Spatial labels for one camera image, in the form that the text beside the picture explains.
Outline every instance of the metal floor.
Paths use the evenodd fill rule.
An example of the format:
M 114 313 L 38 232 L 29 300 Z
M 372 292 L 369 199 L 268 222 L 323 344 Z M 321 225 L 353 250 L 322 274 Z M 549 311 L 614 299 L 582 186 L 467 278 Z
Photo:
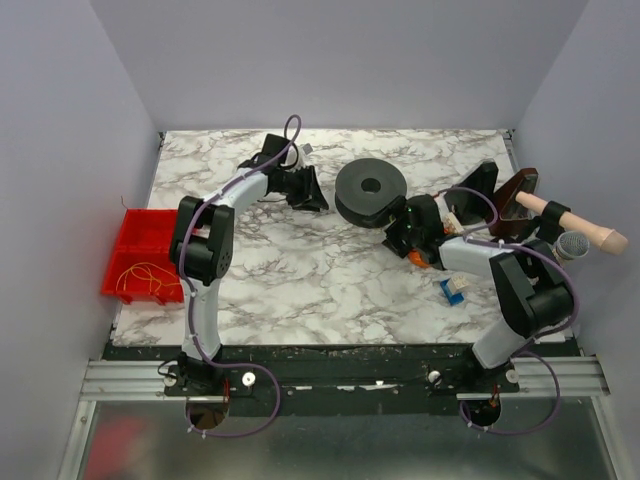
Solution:
M 532 426 L 548 399 L 505 399 L 501 428 Z M 100 402 L 83 460 L 85 480 L 616 478 L 590 399 L 565 399 L 547 429 L 496 437 L 459 417 L 280 417 L 241 439 L 187 434 L 184 405 Z M 231 418 L 225 430 L 261 419 Z

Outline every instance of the screw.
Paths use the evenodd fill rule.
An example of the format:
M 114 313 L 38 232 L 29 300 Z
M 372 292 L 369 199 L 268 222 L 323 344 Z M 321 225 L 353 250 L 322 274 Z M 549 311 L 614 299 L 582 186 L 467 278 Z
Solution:
M 178 379 L 173 377 L 164 377 L 163 383 L 165 387 L 173 387 L 178 383 Z
M 507 370 L 507 373 L 505 373 L 504 376 L 507 378 L 507 381 L 509 383 L 518 383 L 518 379 L 520 378 L 518 372 L 513 369 Z
M 427 375 L 427 380 L 429 380 L 429 382 L 433 385 L 438 385 L 440 382 L 442 382 L 442 375 L 437 370 L 431 370 L 429 372 L 429 375 Z
M 250 387 L 256 383 L 256 375 L 253 372 L 247 372 L 242 376 L 242 384 L 245 387 Z

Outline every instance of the small cube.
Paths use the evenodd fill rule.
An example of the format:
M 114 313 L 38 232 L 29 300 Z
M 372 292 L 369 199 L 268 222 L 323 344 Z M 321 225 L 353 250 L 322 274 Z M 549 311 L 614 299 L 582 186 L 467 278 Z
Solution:
M 440 288 L 442 288 L 444 295 L 447 297 L 447 300 L 449 300 L 449 304 L 453 306 L 453 305 L 462 303 L 464 301 L 464 296 L 462 295 L 462 292 L 451 293 L 451 290 L 449 290 L 450 283 L 451 283 L 451 279 L 443 280 L 440 282 Z
M 456 274 L 449 279 L 447 286 L 452 294 L 460 293 L 470 285 L 469 280 L 462 274 Z

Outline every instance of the orange part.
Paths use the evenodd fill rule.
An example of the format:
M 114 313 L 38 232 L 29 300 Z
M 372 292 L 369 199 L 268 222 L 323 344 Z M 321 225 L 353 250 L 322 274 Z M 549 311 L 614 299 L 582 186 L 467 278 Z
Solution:
M 420 268 L 429 268 L 429 264 L 422 259 L 420 252 L 417 250 L 409 252 L 409 261 Z

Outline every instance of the wooden handle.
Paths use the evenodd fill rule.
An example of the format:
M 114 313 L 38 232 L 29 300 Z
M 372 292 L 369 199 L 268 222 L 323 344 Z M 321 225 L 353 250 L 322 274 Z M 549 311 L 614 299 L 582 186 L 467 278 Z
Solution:
M 516 201 L 523 207 L 540 215 L 547 206 L 543 200 L 530 193 L 519 192 Z M 565 212 L 560 217 L 560 226 L 566 230 L 576 230 L 584 233 L 589 241 L 603 252 L 620 255 L 629 246 L 629 240 L 611 228 L 601 227 L 585 220 L 571 212 Z

